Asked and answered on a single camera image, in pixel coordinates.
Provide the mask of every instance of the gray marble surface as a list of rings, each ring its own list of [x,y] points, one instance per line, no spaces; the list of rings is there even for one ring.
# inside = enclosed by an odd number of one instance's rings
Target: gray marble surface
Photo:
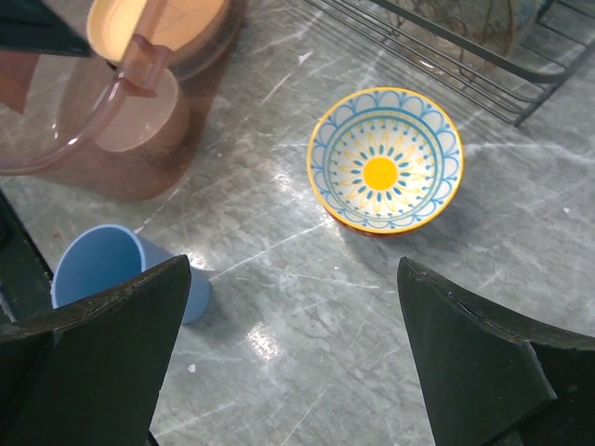
[[[54,267],[81,231],[117,222],[210,275],[213,302],[181,328],[153,418],[163,446],[433,444],[396,293],[401,256],[595,335],[594,60],[516,129],[300,0],[253,0],[246,25],[173,190],[114,203],[35,178],[2,184]],[[449,208],[388,241],[338,228],[305,169],[316,120],[374,85],[434,98],[466,145]]]

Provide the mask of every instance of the patterned bowl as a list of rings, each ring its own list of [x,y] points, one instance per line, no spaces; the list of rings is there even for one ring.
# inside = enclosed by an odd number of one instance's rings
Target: patterned bowl
[[[335,104],[316,125],[307,156],[318,200],[355,230],[417,229],[451,202],[463,147],[433,101],[396,87],[370,88]]]

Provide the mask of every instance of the bowl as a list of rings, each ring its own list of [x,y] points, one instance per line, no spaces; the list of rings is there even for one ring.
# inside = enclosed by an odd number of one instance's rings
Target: bowl
[[[431,99],[398,87],[369,88],[335,104],[312,133],[308,177],[344,226],[396,235],[432,221],[460,184],[463,147]]]

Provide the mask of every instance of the marble floor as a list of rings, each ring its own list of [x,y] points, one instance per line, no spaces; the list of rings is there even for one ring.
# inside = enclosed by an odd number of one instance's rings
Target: marble floor
[[[300,0],[252,0],[192,167],[163,196],[2,180],[52,267],[77,234],[117,222],[207,271],[214,299],[181,328],[153,418],[162,446],[433,444],[396,292],[402,256],[595,335],[595,60],[517,129],[333,23]],[[466,146],[448,209],[386,241],[334,224],[305,169],[316,120],[374,85],[434,98]]]

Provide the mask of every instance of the plastic cup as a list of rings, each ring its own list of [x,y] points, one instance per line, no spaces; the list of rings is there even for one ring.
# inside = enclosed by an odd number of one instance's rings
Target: plastic cup
[[[165,249],[128,228],[96,226],[81,234],[62,256],[51,287],[52,307],[62,307],[112,288],[171,257],[173,255]],[[191,274],[192,284],[182,323],[198,319],[211,296],[206,276],[194,268]]]

